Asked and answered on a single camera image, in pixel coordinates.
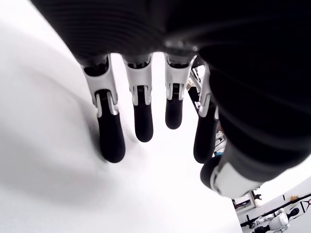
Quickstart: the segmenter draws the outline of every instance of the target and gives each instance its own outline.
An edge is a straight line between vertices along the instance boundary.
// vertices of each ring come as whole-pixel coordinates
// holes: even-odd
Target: black fingertip
[[[149,142],[154,135],[151,104],[139,103],[138,106],[134,105],[134,117],[137,139],[141,142]]]
[[[102,116],[98,119],[100,131],[101,152],[107,161],[120,162],[125,155],[125,142],[120,122],[120,114],[110,113],[107,101],[107,91],[101,90],[100,94]]]
[[[215,107],[208,108],[207,116],[199,116],[196,129],[193,155],[198,163],[205,163],[212,157],[215,150],[215,139],[218,121],[214,119]]]
[[[165,123],[171,130],[178,129],[183,119],[183,101],[166,99]]]
[[[214,168],[218,166],[220,159],[221,156],[215,156],[213,158],[208,159],[201,169],[200,173],[201,181],[208,188],[211,188],[210,177],[212,175]]]

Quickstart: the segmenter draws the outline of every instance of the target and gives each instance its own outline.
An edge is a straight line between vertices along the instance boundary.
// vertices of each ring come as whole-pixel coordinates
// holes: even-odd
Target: white surface
[[[153,57],[154,137],[136,140],[131,93],[112,55],[125,159],[104,163],[96,109],[67,47],[27,1],[0,3],[0,232],[240,233],[230,199],[200,182],[197,115],[165,126],[164,56]]]

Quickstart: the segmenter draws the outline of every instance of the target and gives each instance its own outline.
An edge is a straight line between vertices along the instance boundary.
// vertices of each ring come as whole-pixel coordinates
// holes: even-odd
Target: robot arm
[[[256,219],[256,221],[251,225],[251,229],[255,228],[256,226],[259,226],[260,224],[267,222],[267,221],[271,221],[272,219],[274,219],[276,216],[284,213],[284,209],[281,208],[277,211],[275,211],[273,214],[270,215],[266,215],[264,217],[260,216],[259,218]]]

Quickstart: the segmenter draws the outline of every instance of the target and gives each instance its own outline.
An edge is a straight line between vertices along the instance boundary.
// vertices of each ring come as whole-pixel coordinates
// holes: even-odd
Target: metal bracket
[[[89,76],[85,73],[83,67],[83,73],[86,77],[86,81],[87,81],[87,85],[89,88],[89,91],[91,93],[92,96],[92,101],[93,104],[99,108],[99,112],[98,112],[98,116],[101,116],[101,106],[98,106],[98,97],[95,96],[95,93],[99,90],[109,90],[108,93],[108,101],[110,102],[109,104],[109,109],[111,114],[115,115],[116,112],[118,112],[116,105],[118,104],[118,94],[117,94],[117,90],[116,90],[116,84],[115,84],[115,79],[114,79],[114,75],[113,75],[113,71],[111,68],[111,58],[110,58],[110,54],[107,56],[107,62],[108,62],[108,70],[105,74],[102,74],[100,76]]]
[[[206,62],[204,62],[204,67],[205,67],[205,73],[204,73],[203,82],[202,82],[202,89],[201,89],[201,93],[200,93],[201,106],[199,108],[199,115],[201,117],[206,117],[206,115],[207,115],[210,96],[211,96],[211,90],[209,87],[210,71],[209,71],[209,68],[208,68],[208,65]]]
[[[165,86],[166,86],[166,98],[172,100],[173,96],[173,84],[179,85],[179,100],[184,99],[184,92],[187,80],[190,75],[191,67],[196,56],[190,61],[186,68],[174,68],[169,64],[169,55],[165,54]]]
[[[151,104],[151,91],[152,91],[152,75],[151,75],[151,61],[144,68],[130,68],[127,65],[125,59],[125,68],[127,73],[127,79],[130,86],[130,92],[132,93],[132,101],[135,106],[138,106],[138,93],[137,87],[144,86],[145,103],[146,105]]]

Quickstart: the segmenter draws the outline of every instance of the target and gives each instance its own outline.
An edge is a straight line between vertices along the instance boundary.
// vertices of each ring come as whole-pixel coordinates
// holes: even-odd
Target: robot
[[[273,214],[267,216],[260,216],[256,221],[250,226],[251,229],[259,226],[264,222],[269,222],[265,227],[257,227],[252,233],[266,233],[267,231],[274,231],[274,233],[283,233],[290,227],[290,217],[299,214],[299,209],[293,209],[289,214],[286,214],[284,209],[281,208],[275,211]]]
[[[237,198],[310,155],[309,1],[32,3],[81,65],[98,109],[99,142],[107,161],[120,162],[126,151],[120,123],[120,114],[126,113],[118,110],[110,54],[123,56],[136,136],[148,142],[153,136],[155,51],[165,54],[165,122],[172,130],[182,123],[193,60],[199,54],[204,62],[193,155],[204,164],[201,181],[207,187]],[[227,144],[222,156],[212,158],[218,121]]]

